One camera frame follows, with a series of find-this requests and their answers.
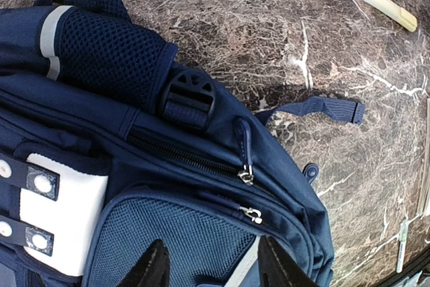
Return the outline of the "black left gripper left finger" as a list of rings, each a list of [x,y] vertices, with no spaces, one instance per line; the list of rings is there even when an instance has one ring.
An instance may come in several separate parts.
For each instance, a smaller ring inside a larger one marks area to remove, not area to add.
[[[169,250],[162,239],[155,239],[140,256],[119,287],[168,287],[170,280]]]

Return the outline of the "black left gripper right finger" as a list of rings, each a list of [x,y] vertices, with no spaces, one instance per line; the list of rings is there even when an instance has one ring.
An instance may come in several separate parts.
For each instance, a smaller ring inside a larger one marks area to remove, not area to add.
[[[318,287],[274,237],[260,238],[257,255],[261,286]]]

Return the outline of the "navy blue student backpack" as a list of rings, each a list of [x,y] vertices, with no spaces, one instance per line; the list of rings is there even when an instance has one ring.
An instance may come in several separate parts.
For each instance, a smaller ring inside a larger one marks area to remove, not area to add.
[[[155,239],[169,286],[261,286],[262,236],[331,283],[318,167],[176,54],[122,0],[1,10],[2,286],[118,286]]]

